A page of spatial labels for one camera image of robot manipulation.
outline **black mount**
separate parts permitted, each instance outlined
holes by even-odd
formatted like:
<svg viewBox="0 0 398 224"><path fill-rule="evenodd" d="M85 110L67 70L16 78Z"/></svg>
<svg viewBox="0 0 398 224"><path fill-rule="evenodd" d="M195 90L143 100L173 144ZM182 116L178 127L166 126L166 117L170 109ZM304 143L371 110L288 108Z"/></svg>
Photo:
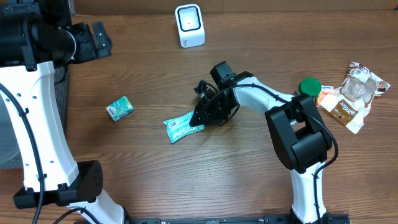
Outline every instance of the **black mount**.
<svg viewBox="0 0 398 224"><path fill-rule="evenodd" d="M199 85L194 88L197 95L201 98L201 101L195 107L192 119L189 123L191 127L209 124L212 121L228 119L231 110L238 106L232 89L224 91L218 99L211 103L207 111L205 111L208 101L219 91L232 87L245 78L253 77L253 74L249 72L242 72L237 75L226 62L221 62L214 66L210 71L210 75L216 83L218 90L215 92L215 90L208 88L204 80L201 80Z"/></svg>
<svg viewBox="0 0 398 224"><path fill-rule="evenodd" d="M322 217L323 224L350 224L348 215L335 215L326 213ZM178 220L161 220L159 218L137 218L132 224L318 224L302 223L290 210L286 215L265 215L264 217L246 218L191 218Z"/></svg>
<svg viewBox="0 0 398 224"><path fill-rule="evenodd" d="M286 168L295 169L300 174L317 162L324 162L327 151L332 147L331 137L308 115L325 125L308 95L296 96L291 103L266 112L269 133L279 160ZM295 132L290 124L293 120L298 123L304 121L305 127Z"/></svg>
<svg viewBox="0 0 398 224"><path fill-rule="evenodd" d="M0 67L31 72L42 62L57 68L109 57L113 45L102 22L93 29L94 38L88 24L72 25L67 0L8 0L0 4Z"/></svg>
<svg viewBox="0 0 398 224"><path fill-rule="evenodd" d="M58 190L44 192L44 205L55 203L62 207L74 202L95 202L103 188L103 173L98 161L78 162L79 174L73 183L59 184ZM34 192L32 188L25 190L22 187L14 195L14 203L17 208L34 208L39 202L40 192Z"/></svg>

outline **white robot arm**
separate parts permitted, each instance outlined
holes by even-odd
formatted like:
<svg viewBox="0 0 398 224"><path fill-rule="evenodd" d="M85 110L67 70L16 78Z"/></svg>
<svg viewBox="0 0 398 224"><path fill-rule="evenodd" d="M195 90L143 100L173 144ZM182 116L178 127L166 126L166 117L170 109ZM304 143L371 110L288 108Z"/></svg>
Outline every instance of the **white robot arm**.
<svg viewBox="0 0 398 224"><path fill-rule="evenodd" d="M268 86L263 85L256 77L249 77L237 82L237 86L242 84L255 84L263 86L273 94L278 95L287 101L292 100L292 95L279 93ZM262 116L273 107L283 106L285 103L276 100L270 94L264 92L259 88L253 87L237 87L233 88L236 101L241 106L247 106ZM295 124L295 120L290 122L291 125ZM296 170L291 170L293 185L293 212L302 223L313 223L318 220L315 205L314 188L313 188L313 175L315 171L324 164L324 162L317 162L316 164L307 168L305 173L300 174ZM321 217L326 213L326 208L322 200L322 171L318 174L317 179L317 194L318 206Z"/></svg>
<svg viewBox="0 0 398 224"><path fill-rule="evenodd" d="M205 88L209 83L203 80L199 83L195 91L203 100L195 108L191 126L227 119L231 109L238 105L250 107L265 116L275 151L286 168L291 170L294 192L292 213L300 223L317 222L317 212L320 217L326 214L322 201L322 170L316 181L317 200L313 177L325 163L331 141L322 128L306 118L306 114L310 114L323 124L313 100L308 96L294 98L279 93L248 72L237 75L226 62L216 65L210 74L219 91ZM294 133L291 125L297 120L305 121L306 127Z"/></svg>
<svg viewBox="0 0 398 224"><path fill-rule="evenodd" d="M24 186L14 202L17 208L37 207L34 223L41 206L50 203L82 207L90 223L96 222L88 213L100 223L129 223L125 209L103 189L99 162L73 159L55 101L55 67L111 55L102 23L93 29L94 36L88 24L72 24L68 1L0 4L0 94L24 167Z"/></svg>

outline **teal package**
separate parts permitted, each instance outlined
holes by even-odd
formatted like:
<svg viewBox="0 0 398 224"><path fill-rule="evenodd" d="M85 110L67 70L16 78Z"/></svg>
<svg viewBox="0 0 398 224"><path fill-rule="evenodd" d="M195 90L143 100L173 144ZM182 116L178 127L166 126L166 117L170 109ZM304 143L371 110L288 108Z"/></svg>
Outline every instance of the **teal package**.
<svg viewBox="0 0 398 224"><path fill-rule="evenodd" d="M189 125L189 121L191 120L193 115L193 111L183 115L179 118L168 119L163 123L166 125L166 131L169 135L171 143L175 143L176 141L184 138L187 135L197 133L205 128L204 125L199 125L196 127L191 127Z"/></svg>
<svg viewBox="0 0 398 224"><path fill-rule="evenodd" d="M125 115L134 111L134 107L126 96L116 100L106 107L106 111L111 115L114 121L120 120Z"/></svg>

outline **crumpled wrapper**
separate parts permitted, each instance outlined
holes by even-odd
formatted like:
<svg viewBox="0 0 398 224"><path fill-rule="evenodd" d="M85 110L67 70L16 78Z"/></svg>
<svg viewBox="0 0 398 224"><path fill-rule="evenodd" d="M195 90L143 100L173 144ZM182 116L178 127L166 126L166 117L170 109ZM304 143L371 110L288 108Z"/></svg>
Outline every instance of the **crumpled wrapper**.
<svg viewBox="0 0 398 224"><path fill-rule="evenodd" d="M342 86L329 92L320 105L353 133L364 126L375 96L381 96L390 84L365 66L352 62Z"/></svg>

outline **green bottle cap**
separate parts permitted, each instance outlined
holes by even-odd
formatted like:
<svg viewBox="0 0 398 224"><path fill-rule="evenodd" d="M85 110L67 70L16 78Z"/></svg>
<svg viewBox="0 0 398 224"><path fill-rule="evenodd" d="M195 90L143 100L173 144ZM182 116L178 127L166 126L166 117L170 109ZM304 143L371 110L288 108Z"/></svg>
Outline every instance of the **green bottle cap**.
<svg viewBox="0 0 398 224"><path fill-rule="evenodd" d="M303 81L298 86L298 92L300 94L308 94L312 98L319 95L322 90L321 83L316 78L304 78Z"/></svg>

